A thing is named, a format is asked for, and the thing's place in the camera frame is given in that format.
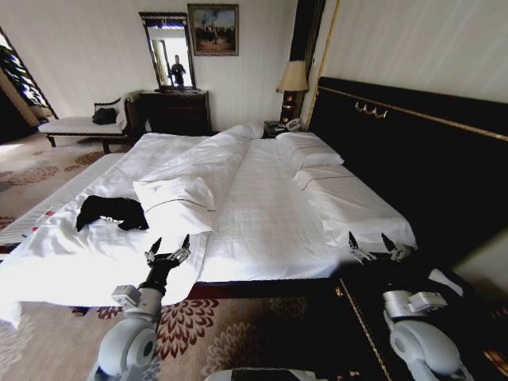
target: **wooden dresser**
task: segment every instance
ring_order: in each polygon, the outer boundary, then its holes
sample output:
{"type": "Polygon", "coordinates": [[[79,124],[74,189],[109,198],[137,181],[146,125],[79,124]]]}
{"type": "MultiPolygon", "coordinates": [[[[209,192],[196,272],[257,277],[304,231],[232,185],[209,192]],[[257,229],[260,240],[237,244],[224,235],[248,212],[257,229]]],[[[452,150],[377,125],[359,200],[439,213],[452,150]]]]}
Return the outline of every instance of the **wooden dresser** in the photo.
{"type": "Polygon", "coordinates": [[[152,132],[210,135],[208,91],[164,90],[141,94],[141,104],[152,132]]]}

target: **black cloth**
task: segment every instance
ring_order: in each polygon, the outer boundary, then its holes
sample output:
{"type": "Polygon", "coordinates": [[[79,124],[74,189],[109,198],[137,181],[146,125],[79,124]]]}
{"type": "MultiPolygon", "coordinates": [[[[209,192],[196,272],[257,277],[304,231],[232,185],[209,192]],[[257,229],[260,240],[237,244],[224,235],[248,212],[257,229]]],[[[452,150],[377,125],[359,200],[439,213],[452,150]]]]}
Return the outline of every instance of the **black cloth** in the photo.
{"type": "Polygon", "coordinates": [[[96,125],[110,125],[117,121],[117,111],[112,108],[98,109],[95,111],[92,121],[96,125]]]}
{"type": "Polygon", "coordinates": [[[106,198],[88,196],[81,205],[76,219],[76,229],[80,231],[85,225],[97,221],[101,216],[122,221],[118,227],[122,230],[148,229],[141,204],[130,198],[106,198]]]}

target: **white bedsheet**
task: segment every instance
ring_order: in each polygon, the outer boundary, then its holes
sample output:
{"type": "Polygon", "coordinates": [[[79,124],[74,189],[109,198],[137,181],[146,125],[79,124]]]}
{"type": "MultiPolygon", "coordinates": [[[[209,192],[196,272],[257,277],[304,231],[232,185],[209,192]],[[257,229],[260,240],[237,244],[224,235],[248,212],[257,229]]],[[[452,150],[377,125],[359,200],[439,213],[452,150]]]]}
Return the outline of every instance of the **white bedsheet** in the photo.
{"type": "Polygon", "coordinates": [[[276,139],[251,140],[211,233],[200,282],[325,278],[354,261],[325,243],[276,139]]]}
{"type": "MultiPolygon", "coordinates": [[[[133,150],[50,217],[3,262],[0,318],[16,323],[20,310],[13,304],[19,301],[111,305],[110,292],[117,285],[139,284],[146,279],[148,267],[143,251],[158,237],[150,229],[124,232],[104,220],[77,233],[75,217],[84,199],[91,194],[135,198],[133,180],[170,179],[182,173],[208,175],[213,179],[209,185],[214,198],[223,199],[247,147],[248,140],[229,134],[206,140],[145,135],[133,150]]],[[[173,304],[188,295],[201,269],[207,235],[191,236],[192,255],[170,273],[168,282],[178,286],[168,289],[163,303],[173,304]]]]}

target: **curtain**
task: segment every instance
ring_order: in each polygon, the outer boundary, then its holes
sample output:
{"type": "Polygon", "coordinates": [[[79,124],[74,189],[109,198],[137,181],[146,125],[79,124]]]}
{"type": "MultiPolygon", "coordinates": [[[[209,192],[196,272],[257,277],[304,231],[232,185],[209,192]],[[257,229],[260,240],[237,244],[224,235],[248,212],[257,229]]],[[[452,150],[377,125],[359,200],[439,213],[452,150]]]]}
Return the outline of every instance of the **curtain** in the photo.
{"type": "Polygon", "coordinates": [[[167,77],[166,77],[166,73],[164,72],[164,67],[162,66],[163,59],[162,59],[162,54],[160,53],[159,41],[152,40],[152,46],[153,46],[153,53],[156,56],[156,68],[157,68],[157,75],[159,76],[159,79],[160,79],[160,84],[162,86],[167,86],[167,77]]]}

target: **black bag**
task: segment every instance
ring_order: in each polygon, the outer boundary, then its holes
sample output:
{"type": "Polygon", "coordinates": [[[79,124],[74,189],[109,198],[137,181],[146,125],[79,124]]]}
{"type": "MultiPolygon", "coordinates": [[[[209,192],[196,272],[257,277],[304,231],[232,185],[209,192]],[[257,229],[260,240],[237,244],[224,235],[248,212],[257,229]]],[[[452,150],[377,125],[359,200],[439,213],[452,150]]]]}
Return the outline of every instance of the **black bag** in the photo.
{"type": "Polygon", "coordinates": [[[112,108],[98,109],[95,111],[92,121],[96,125],[110,125],[117,121],[117,111],[112,108]]]}

